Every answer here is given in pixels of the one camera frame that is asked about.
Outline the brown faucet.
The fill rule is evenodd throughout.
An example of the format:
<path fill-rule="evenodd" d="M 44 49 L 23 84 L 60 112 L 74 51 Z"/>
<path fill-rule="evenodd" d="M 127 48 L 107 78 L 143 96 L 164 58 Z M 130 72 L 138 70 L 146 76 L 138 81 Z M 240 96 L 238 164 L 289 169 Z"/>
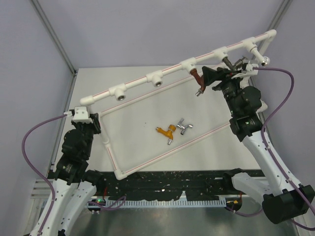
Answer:
<path fill-rule="evenodd" d="M 196 82 L 200 85 L 200 88 L 198 89 L 195 95 L 196 96 L 202 95 L 206 88 L 203 76 L 200 76 L 196 69 L 192 69 L 190 71 L 190 75 L 192 75 L 195 78 Z"/>

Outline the white PVC pipe frame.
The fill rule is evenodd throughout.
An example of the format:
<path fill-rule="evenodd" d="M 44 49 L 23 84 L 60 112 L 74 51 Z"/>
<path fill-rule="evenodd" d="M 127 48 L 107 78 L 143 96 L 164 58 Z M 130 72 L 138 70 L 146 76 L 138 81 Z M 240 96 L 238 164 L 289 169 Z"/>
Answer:
<path fill-rule="evenodd" d="M 82 105 L 99 113 L 102 134 L 93 144 L 89 166 L 113 171 L 118 179 L 138 171 L 201 171 L 230 167 L 256 169 L 258 164 L 229 129 L 230 111 L 223 96 L 207 89 L 196 96 L 199 85 L 192 69 L 201 72 L 207 59 L 223 66 L 237 49 L 257 47 L 264 53 L 276 31 L 190 58 L 169 68 L 81 68 L 77 92 Z M 184 135 L 176 127 L 173 142 L 156 131 L 192 124 Z"/>

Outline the orange faucet blue knob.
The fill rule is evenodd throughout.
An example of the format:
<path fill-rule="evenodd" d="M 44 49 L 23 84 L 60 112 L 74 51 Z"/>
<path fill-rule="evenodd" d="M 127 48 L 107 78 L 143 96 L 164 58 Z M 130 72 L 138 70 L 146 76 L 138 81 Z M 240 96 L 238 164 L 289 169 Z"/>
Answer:
<path fill-rule="evenodd" d="M 174 133 L 175 130 L 176 130 L 176 126 L 174 126 L 172 124 L 169 125 L 167 130 L 163 130 L 160 127 L 156 128 L 156 131 L 158 133 L 160 133 L 160 134 L 162 134 L 162 135 L 164 135 L 165 137 L 168 138 L 168 142 L 167 142 L 168 145 L 170 145 L 173 142 L 173 133 Z"/>

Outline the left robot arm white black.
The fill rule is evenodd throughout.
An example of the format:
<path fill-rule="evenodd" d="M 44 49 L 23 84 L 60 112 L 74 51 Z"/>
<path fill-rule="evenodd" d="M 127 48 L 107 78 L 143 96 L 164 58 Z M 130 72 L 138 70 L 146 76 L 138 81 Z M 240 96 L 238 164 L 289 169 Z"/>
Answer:
<path fill-rule="evenodd" d="M 101 133 L 98 114 L 80 109 L 65 113 L 73 116 L 74 129 L 66 132 L 62 144 L 62 156 L 56 164 L 54 180 L 44 181 L 51 194 L 47 204 L 31 231 L 32 236 L 67 236 L 80 212 L 92 195 L 99 196 L 105 190 L 102 174 L 88 171 L 94 135 Z"/>

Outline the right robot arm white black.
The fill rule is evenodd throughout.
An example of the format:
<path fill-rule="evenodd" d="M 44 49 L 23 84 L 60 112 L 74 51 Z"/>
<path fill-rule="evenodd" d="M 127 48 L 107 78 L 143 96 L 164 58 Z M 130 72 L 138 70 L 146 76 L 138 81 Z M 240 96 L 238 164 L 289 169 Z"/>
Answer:
<path fill-rule="evenodd" d="M 282 161 L 265 133 L 267 122 L 261 122 L 257 111 L 262 106 L 261 92 L 253 86 L 241 87 L 247 76 L 257 74 L 258 66 L 246 64 L 243 69 L 211 69 L 202 67 L 203 86 L 218 82 L 212 89 L 221 91 L 231 112 L 232 133 L 250 151 L 268 183 L 250 177 L 241 169 L 224 174 L 222 187 L 233 194 L 241 191 L 261 204 L 263 212 L 274 224 L 314 211 L 315 191 L 303 185 Z"/>

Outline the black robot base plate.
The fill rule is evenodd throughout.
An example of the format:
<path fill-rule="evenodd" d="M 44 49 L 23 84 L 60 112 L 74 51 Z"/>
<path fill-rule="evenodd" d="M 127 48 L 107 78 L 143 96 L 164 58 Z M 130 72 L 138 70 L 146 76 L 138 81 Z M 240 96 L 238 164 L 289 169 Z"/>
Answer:
<path fill-rule="evenodd" d="M 136 172 L 117 180 L 113 172 L 103 172 L 96 196 L 127 201 L 176 201 L 186 193 L 190 201 L 217 200 L 219 195 L 239 195 L 240 191 L 226 188 L 224 171 L 158 171 Z"/>

